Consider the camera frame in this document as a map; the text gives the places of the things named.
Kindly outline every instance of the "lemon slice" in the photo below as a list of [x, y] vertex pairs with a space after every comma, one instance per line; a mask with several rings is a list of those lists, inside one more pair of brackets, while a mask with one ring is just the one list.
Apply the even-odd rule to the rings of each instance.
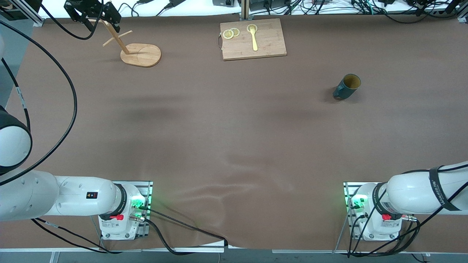
[[223, 37], [224, 37], [225, 39], [231, 39], [231, 38], [234, 37], [234, 32], [233, 32], [232, 30], [230, 30], [230, 29], [227, 29], [227, 30], [225, 30], [225, 31], [223, 32]]
[[234, 37], [237, 37], [241, 34], [241, 31], [237, 28], [231, 28], [231, 30], [234, 32]]

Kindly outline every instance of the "cup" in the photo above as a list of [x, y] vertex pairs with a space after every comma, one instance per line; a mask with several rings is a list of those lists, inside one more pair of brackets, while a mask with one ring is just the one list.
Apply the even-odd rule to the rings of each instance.
[[361, 86], [361, 79], [354, 74], [347, 74], [333, 92], [335, 99], [346, 99]]

